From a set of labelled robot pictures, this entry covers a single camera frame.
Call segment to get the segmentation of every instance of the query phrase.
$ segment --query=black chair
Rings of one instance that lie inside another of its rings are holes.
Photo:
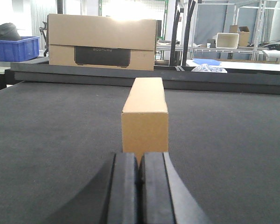
[[[47,53],[49,51],[49,44],[48,44],[48,23],[47,22],[43,22],[44,27],[39,27],[39,31],[41,32],[41,35],[43,36],[43,38],[45,39],[45,52],[43,53],[43,56],[46,57]]]

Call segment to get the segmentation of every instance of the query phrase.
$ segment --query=plastic bag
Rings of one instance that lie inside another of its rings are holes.
[[[194,68],[192,71],[198,71],[198,72],[219,72],[219,73],[227,73],[226,69],[219,68],[219,67],[213,67],[208,64],[201,64]]]

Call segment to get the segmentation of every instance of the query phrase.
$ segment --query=blue plastic crate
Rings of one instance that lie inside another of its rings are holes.
[[[23,62],[39,55],[39,37],[22,36],[19,41],[0,41],[0,62]]]
[[[196,64],[220,65],[221,62],[213,59],[193,58]]]

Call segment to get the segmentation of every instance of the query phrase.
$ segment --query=black plastic bag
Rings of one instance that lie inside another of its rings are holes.
[[[19,41],[21,39],[16,26],[9,22],[0,25],[0,40]]]

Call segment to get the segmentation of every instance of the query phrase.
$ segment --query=large cardboard box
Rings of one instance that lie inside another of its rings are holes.
[[[168,110],[162,78],[136,78],[121,114],[123,152],[168,151]]]
[[[153,70],[156,20],[49,15],[49,64]]]
[[[239,34],[238,45],[241,47],[247,47],[250,39],[250,30],[248,27],[238,27],[238,25],[231,25],[229,26],[229,33]]]

